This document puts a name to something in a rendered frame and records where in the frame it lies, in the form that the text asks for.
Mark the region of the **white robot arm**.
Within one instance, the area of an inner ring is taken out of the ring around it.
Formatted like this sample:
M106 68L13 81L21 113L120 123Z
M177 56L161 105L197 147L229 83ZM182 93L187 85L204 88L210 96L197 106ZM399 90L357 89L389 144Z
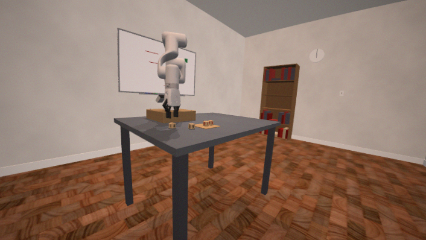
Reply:
M173 32L163 32L162 41L165 47L165 53L161 55L157 63L157 75L164 79L165 88L178 89L179 84L185 83L186 63L182 58L177 58L179 48L186 48L187 38L185 35ZM170 60L170 61L169 61ZM162 66L166 63L166 67ZM178 68L180 71L178 71ZM178 73L180 72L179 79Z

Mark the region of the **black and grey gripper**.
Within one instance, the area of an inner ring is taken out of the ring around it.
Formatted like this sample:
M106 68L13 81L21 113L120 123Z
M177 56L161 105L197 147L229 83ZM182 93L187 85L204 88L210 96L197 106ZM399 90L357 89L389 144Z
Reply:
M162 106L166 111L166 118L171 118L171 107L174 107L174 117L178 117L178 110L180 105L179 89L165 88L164 103Z

